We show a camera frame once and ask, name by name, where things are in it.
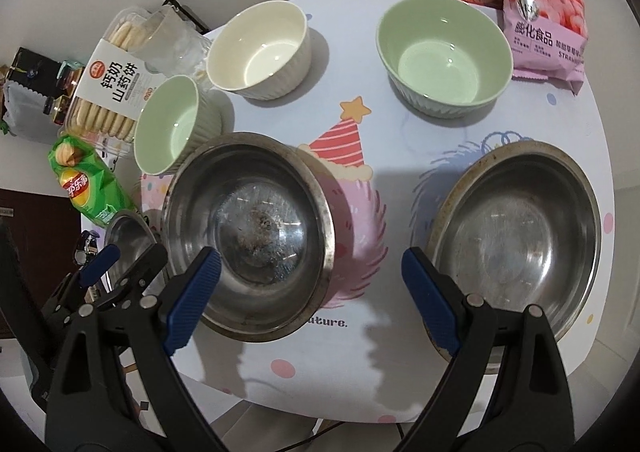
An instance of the green chips bag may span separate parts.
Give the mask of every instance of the green chips bag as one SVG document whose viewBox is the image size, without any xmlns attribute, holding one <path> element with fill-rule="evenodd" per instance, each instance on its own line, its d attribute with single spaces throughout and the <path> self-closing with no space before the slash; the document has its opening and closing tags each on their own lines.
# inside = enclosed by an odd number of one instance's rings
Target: green chips bag
<svg viewBox="0 0 640 452">
<path fill-rule="evenodd" d="M 96 225 L 106 228 L 120 210 L 138 210 L 91 145 L 64 134 L 49 163 L 76 209 Z"/>
</svg>

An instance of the red logo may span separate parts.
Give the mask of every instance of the red logo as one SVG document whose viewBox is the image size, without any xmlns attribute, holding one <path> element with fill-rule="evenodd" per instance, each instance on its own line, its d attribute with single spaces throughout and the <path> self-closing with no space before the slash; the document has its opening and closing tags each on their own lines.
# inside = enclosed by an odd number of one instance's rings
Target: red logo
<svg viewBox="0 0 640 452">
<path fill-rule="evenodd" d="M 89 68 L 89 74 L 92 78 L 100 78 L 104 74 L 104 62 L 96 60 Z"/>
<path fill-rule="evenodd" d="M 63 184 L 62 187 L 69 193 L 70 198 L 78 197 L 82 192 L 89 188 L 89 180 L 87 179 L 86 174 L 79 172 Z"/>
</svg>

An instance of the yellow star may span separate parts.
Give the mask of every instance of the yellow star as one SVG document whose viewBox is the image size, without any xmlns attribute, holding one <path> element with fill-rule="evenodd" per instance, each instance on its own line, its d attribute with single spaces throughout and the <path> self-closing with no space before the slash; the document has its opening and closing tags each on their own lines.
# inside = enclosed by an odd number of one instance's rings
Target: yellow star
<svg viewBox="0 0 640 452">
<path fill-rule="evenodd" d="M 358 96 L 351 102 L 340 102 L 340 106 L 342 108 L 341 120 L 353 120 L 359 124 L 363 116 L 371 114 L 371 109 L 362 103 L 362 96 Z"/>
</svg>

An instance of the screw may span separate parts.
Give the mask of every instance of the screw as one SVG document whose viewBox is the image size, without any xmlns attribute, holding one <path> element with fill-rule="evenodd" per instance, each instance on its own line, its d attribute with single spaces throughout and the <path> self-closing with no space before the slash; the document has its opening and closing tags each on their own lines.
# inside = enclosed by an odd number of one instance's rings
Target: screw
<svg viewBox="0 0 640 452">
<path fill-rule="evenodd" d="M 484 304 L 484 298 L 477 293 L 470 293 L 466 296 L 466 302 L 473 307 L 481 307 Z"/>
<path fill-rule="evenodd" d="M 88 317 L 93 312 L 94 312 L 94 307 L 91 304 L 82 304 L 80 306 L 80 309 L 78 310 L 78 314 L 81 317 Z"/>
<path fill-rule="evenodd" d="M 154 295 L 145 295 L 140 299 L 140 307 L 143 309 L 149 309 L 158 303 L 158 298 Z"/>
<path fill-rule="evenodd" d="M 536 306 L 535 304 L 533 304 L 533 305 L 529 306 L 529 314 L 532 317 L 540 318 L 540 317 L 542 317 L 543 311 L 542 311 L 542 308 L 540 306 Z"/>
</svg>

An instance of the bowl rim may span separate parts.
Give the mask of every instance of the bowl rim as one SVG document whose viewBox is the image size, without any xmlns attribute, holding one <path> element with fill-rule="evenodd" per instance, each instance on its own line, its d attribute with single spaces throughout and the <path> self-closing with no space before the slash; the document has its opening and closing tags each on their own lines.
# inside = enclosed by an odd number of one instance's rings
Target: bowl rim
<svg viewBox="0 0 640 452">
<path fill-rule="evenodd" d="M 411 90 L 412 93 L 415 93 L 416 95 L 419 95 L 419 96 L 423 96 L 424 98 L 427 98 L 427 99 L 431 100 L 432 102 L 436 102 L 437 104 L 441 104 L 441 105 L 449 106 L 449 107 L 474 108 L 474 107 L 478 107 L 478 106 L 483 106 L 483 105 L 486 105 L 486 104 L 489 104 L 489 103 L 493 102 L 501 94 L 504 93 L 505 89 L 508 87 L 509 83 L 511 82 L 511 79 L 513 78 L 513 53 L 511 51 L 511 45 L 509 44 L 509 41 L 505 37 L 505 35 L 502 32 L 502 30 L 500 29 L 500 27 L 494 21 L 492 21 L 491 18 L 489 18 L 483 12 L 481 12 L 477 8 L 473 7 L 468 2 L 465 2 L 464 0 L 450 0 L 450 1 L 455 1 L 455 2 L 460 3 L 460 5 L 468 6 L 468 10 L 472 10 L 471 11 L 472 15 L 475 14 L 475 16 L 479 17 L 480 20 L 489 21 L 494 26 L 494 28 L 500 33 L 500 37 L 502 38 L 502 40 L 504 42 L 504 46 L 506 46 L 506 48 L 507 48 L 507 53 L 509 54 L 510 67 L 511 67 L 509 77 L 506 78 L 506 81 L 505 81 L 504 85 L 500 88 L 500 90 L 498 92 L 494 93 L 493 95 L 489 96 L 488 98 L 485 98 L 485 99 L 482 99 L 482 100 L 474 100 L 473 102 L 467 102 L 467 103 L 459 103 L 459 102 L 456 103 L 456 102 L 443 102 L 442 100 L 438 100 L 437 98 L 432 98 L 431 96 L 429 96 L 429 95 L 427 95 L 425 93 L 421 93 L 419 91 L 416 91 L 413 87 L 411 87 L 403 79 L 401 79 L 401 77 L 398 74 L 398 72 L 395 71 L 390 66 L 388 61 L 386 60 L 385 55 L 384 55 L 383 50 L 382 50 L 382 47 L 380 46 L 380 27 L 382 26 L 382 23 L 384 22 L 384 20 L 387 17 L 387 15 L 392 10 L 394 10 L 396 7 L 404 5 L 404 3 L 408 2 L 408 1 L 409 0 L 400 0 L 400 1 L 396 2 L 393 6 L 391 6 L 388 10 L 386 10 L 386 12 L 383 13 L 382 18 L 380 18 L 380 21 L 378 22 L 378 26 L 376 28 L 376 48 L 378 49 L 378 55 L 380 57 L 380 60 L 382 60 L 382 63 L 384 64 L 386 70 L 393 76 L 393 78 L 397 79 L 407 89 Z"/>
<path fill-rule="evenodd" d="M 249 13 L 253 13 L 257 8 L 261 8 L 267 4 L 273 4 L 274 2 L 277 2 L 279 4 L 286 4 L 287 6 L 292 6 L 293 8 L 295 8 L 296 10 L 298 10 L 300 16 L 302 17 L 303 21 L 304 21 L 304 29 L 302 31 L 302 35 L 300 36 L 300 41 L 298 42 L 298 47 L 296 48 L 296 50 L 291 54 L 291 56 L 287 59 L 287 61 L 278 69 L 276 70 L 272 75 L 267 75 L 265 76 L 262 80 L 260 80 L 259 82 L 254 82 L 253 84 L 251 84 L 250 86 L 240 86 L 240 87 L 225 87 L 225 86 L 221 86 L 219 85 L 217 82 L 214 81 L 214 79 L 211 76 L 211 69 L 210 69 L 210 60 L 211 60 L 211 54 L 213 53 L 214 50 L 214 46 L 216 45 L 216 42 L 219 38 L 222 37 L 222 35 L 224 35 L 226 27 L 229 26 L 233 21 L 235 21 L 236 19 L 238 19 L 240 16 L 243 15 L 248 15 Z M 276 76 L 280 71 L 282 71 L 284 69 L 284 67 L 291 61 L 291 59 L 293 57 L 295 57 L 296 53 L 298 53 L 300 51 L 300 48 L 302 47 L 302 45 L 304 44 L 305 41 L 305 37 L 308 33 L 308 28 L 309 28 L 309 21 L 306 18 L 306 13 L 304 12 L 304 10 L 302 8 L 300 8 L 296 3 L 294 2 L 290 2 L 289 0 L 265 0 L 263 2 L 258 2 L 257 4 L 254 4 L 253 6 L 249 6 L 248 8 L 246 8 L 245 10 L 242 10 L 242 12 L 237 13 L 236 15 L 234 15 L 223 27 L 222 30 L 220 31 L 220 33 L 218 35 L 216 35 L 216 37 L 213 39 L 213 41 L 211 42 L 211 46 L 209 47 L 209 52 L 207 53 L 207 59 L 206 59 L 206 67 L 207 67 L 207 77 L 209 77 L 210 82 L 215 85 L 218 89 L 222 90 L 222 91 L 227 91 L 229 93 L 235 93 L 238 91 L 245 91 L 247 89 L 252 89 L 255 86 L 260 85 L 261 83 L 267 81 L 270 78 L 273 78 L 274 76 Z"/>
<path fill-rule="evenodd" d="M 145 104 L 145 107 L 142 109 L 142 112 L 140 112 L 140 116 L 138 117 L 138 124 L 140 124 L 140 121 L 142 120 L 143 115 L 145 114 L 145 109 L 147 109 L 149 107 L 149 105 L 152 103 L 151 100 L 154 98 L 154 95 L 158 92 L 158 89 L 160 89 L 162 86 L 164 86 L 167 82 L 171 81 L 171 80 L 175 80 L 175 79 L 188 79 L 191 84 L 193 85 L 194 90 L 196 91 L 196 104 L 195 104 L 195 108 L 196 108 L 196 115 L 198 114 L 198 111 L 200 111 L 200 89 L 196 83 L 196 81 L 191 78 L 188 75 L 174 75 L 172 77 L 169 77 L 167 80 L 165 80 L 164 82 L 162 82 L 157 88 L 156 90 L 153 92 L 153 94 L 149 97 L 149 100 L 147 101 L 147 103 Z M 193 124 L 193 126 L 191 127 L 191 130 L 194 129 L 194 127 L 196 126 L 196 123 Z M 140 165 L 140 162 L 138 160 L 138 147 L 140 146 L 140 142 L 138 141 L 139 137 L 138 136 L 134 136 L 133 138 L 133 156 L 136 159 L 136 164 L 139 166 L 140 170 L 143 172 L 143 174 L 149 174 L 151 176 L 158 176 L 161 174 L 165 174 L 171 167 L 173 167 L 175 165 L 175 162 L 178 161 L 181 157 L 182 157 L 182 153 L 184 152 L 185 148 L 186 148 L 186 143 L 183 146 L 183 148 L 180 150 L 180 153 L 172 160 L 172 162 L 169 165 L 166 165 L 162 170 L 156 172 L 149 172 L 148 170 L 145 170 L 143 168 L 142 165 Z"/>
<path fill-rule="evenodd" d="M 582 296 L 577 307 L 575 307 L 571 315 L 554 334 L 556 342 L 558 342 L 569 331 L 569 329 L 571 329 L 571 326 L 577 320 L 587 302 L 587 299 L 589 298 L 589 295 L 591 294 L 591 288 L 595 282 L 598 265 L 600 263 L 602 245 L 600 209 L 598 207 L 598 201 L 595 193 L 593 192 L 593 188 L 591 187 L 591 183 L 580 166 L 563 150 L 545 142 L 521 140 L 519 142 L 508 143 L 507 145 L 500 146 L 482 156 L 482 158 L 470 166 L 460 177 L 438 209 L 438 213 L 433 221 L 433 225 L 431 226 L 429 241 L 424 252 L 431 259 L 434 266 L 437 267 L 440 261 L 440 252 L 442 250 L 444 235 L 449 228 L 449 223 L 453 219 L 453 215 L 457 211 L 460 201 L 467 196 L 468 192 L 475 186 L 475 184 L 478 183 L 492 168 L 495 168 L 509 159 L 525 155 L 549 158 L 556 163 L 559 163 L 569 171 L 576 181 L 582 186 L 585 194 L 587 195 L 591 205 L 591 214 L 593 216 L 595 228 L 595 251 L 593 255 L 593 262 L 591 263 L 589 279 L 586 288 L 582 292 Z"/>
<path fill-rule="evenodd" d="M 322 263 L 318 269 L 318 279 L 316 280 L 316 286 L 306 302 L 306 304 L 293 315 L 289 323 L 283 326 L 277 327 L 273 330 L 264 331 L 261 333 L 243 333 L 237 330 L 229 329 L 222 326 L 214 320 L 210 320 L 204 313 L 200 317 L 200 320 L 204 322 L 206 326 L 213 329 L 217 333 L 220 333 L 226 337 L 234 340 L 240 340 L 242 342 L 271 342 L 272 340 L 281 339 L 287 335 L 300 329 L 311 316 L 320 309 L 324 296 L 329 288 L 329 282 L 334 270 L 335 261 L 335 231 L 334 220 L 329 208 L 329 203 L 326 199 L 324 191 L 318 182 L 318 179 L 311 171 L 309 166 L 298 155 L 295 148 L 285 145 L 269 136 L 263 134 L 257 134 L 254 132 L 230 132 L 227 134 L 221 134 L 215 140 L 205 143 L 198 150 L 193 152 L 189 157 L 180 165 L 180 168 L 175 173 L 174 178 L 171 180 L 169 187 L 164 197 L 164 203 L 162 204 L 162 218 L 161 218 L 161 237 L 162 242 L 166 243 L 166 225 L 168 222 L 169 202 L 174 194 L 174 189 L 179 181 L 179 178 L 188 167 L 196 159 L 202 156 L 206 152 L 213 150 L 219 150 L 227 146 L 244 145 L 261 148 L 270 152 L 276 153 L 279 158 L 283 159 L 289 166 L 298 173 L 303 183 L 303 188 L 306 188 L 307 197 L 314 209 L 317 209 L 316 219 L 318 220 L 318 232 L 324 237 L 324 250 L 322 256 Z M 171 256 L 169 255 L 168 266 L 171 272 L 175 274 L 176 270 L 172 264 Z"/>
<path fill-rule="evenodd" d="M 126 218 L 128 220 L 131 220 L 131 221 L 137 223 L 138 226 L 140 226 L 140 228 L 142 228 L 142 230 L 144 231 L 146 236 L 149 238 L 149 241 L 151 241 L 151 244 L 160 242 L 160 235 L 157 232 L 154 233 L 151 230 L 151 228 L 149 228 L 149 226 L 146 224 L 144 218 L 139 213 L 134 212 L 133 210 L 126 210 L 125 209 L 125 210 L 119 210 L 116 213 L 116 215 L 114 215 L 111 218 L 111 221 L 109 221 L 109 225 L 107 226 L 107 228 L 105 229 L 105 232 L 104 232 L 104 245 L 105 246 L 107 244 L 116 244 L 115 242 L 111 241 L 111 236 L 113 234 L 113 230 L 114 230 L 116 224 L 118 224 L 118 222 L 120 220 L 122 220 L 123 218 Z M 115 288 L 114 283 L 111 281 L 111 277 L 109 275 L 110 271 L 111 270 L 107 270 L 107 272 L 105 273 L 105 275 L 107 276 L 108 287 L 110 288 L 110 289 L 107 290 L 107 293 L 110 292 L 110 291 L 113 291 L 113 289 Z M 167 271 L 167 267 L 163 266 L 160 273 L 162 273 L 162 278 L 164 278 L 164 283 L 166 284 L 169 281 L 169 273 Z"/>
</svg>

